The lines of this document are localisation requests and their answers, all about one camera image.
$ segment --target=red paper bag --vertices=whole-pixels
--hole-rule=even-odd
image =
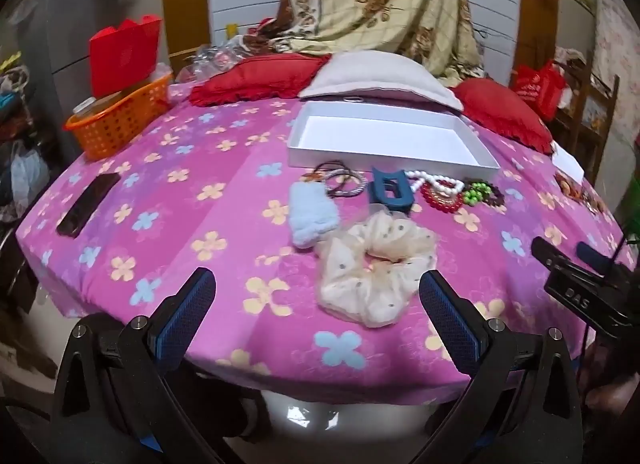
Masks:
[[[519,66],[513,91],[549,123],[556,116],[565,86],[566,82],[553,67],[553,61],[548,61],[539,72],[526,65]]]
[[[89,40],[91,88],[101,98],[143,81],[156,68],[162,19],[126,19],[116,30],[107,27]]]

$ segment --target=fuzzy blue sock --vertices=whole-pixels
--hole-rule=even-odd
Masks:
[[[322,182],[294,182],[289,190],[289,226],[293,245],[312,247],[320,236],[340,225],[335,202]]]

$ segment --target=white box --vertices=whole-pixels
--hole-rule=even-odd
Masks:
[[[289,165],[301,168],[341,160],[356,171],[420,170],[489,180],[500,167],[455,115],[364,102],[306,103],[287,147]]]

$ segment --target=pink floral bedsheet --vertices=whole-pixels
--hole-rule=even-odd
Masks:
[[[105,162],[76,161],[18,231],[31,267],[68,316],[150,315],[198,266],[215,274],[215,301],[188,357],[245,386],[325,402],[421,404],[458,394],[459,374],[417,297],[396,325],[366,329],[316,306],[313,253],[290,246],[286,140],[300,107],[270,99],[193,108],[182,104]],[[511,329],[559,327],[575,355],[584,324],[543,290],[547,271],[529,252],[548,238],[567,254],[582,240],[612,253],[620,229],[565,198],[550,160],[470,125],[501,170],[502,208],[453,215],[417,197],[412,218],[439,235],[438,269],[485,317]],[[75,240],[56,224],[98,173],[114,187]],[[365,194],[338,199],[361,215]],[[625,249],[622,261],[632,263]]]

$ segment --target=metal bolt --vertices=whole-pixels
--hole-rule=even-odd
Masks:
[[[76,327],[74,327],[72,331],[72,334],[74,335],[74,338],[81,338],[86,334],[86,327],[84,325],[76,325]]]
[[[504,321],[502,321],[501,319],[497,319],[497,318],[491,318],[487,324],[489,325],[489,328],[491,330],[493,330],[494,332],[502,332],[504,330]]]
[[[131,328],[133,330],[140,330],[146,326],[148,318],[146,316],[136,316],[131,320]]]
[[[557,329],[556,327],[551,327],[547,332],[549,333],[549,336],[551,336],[551,339],[555,339],[556,341],[562,339],[562,332],[560,332],[560,329]]]

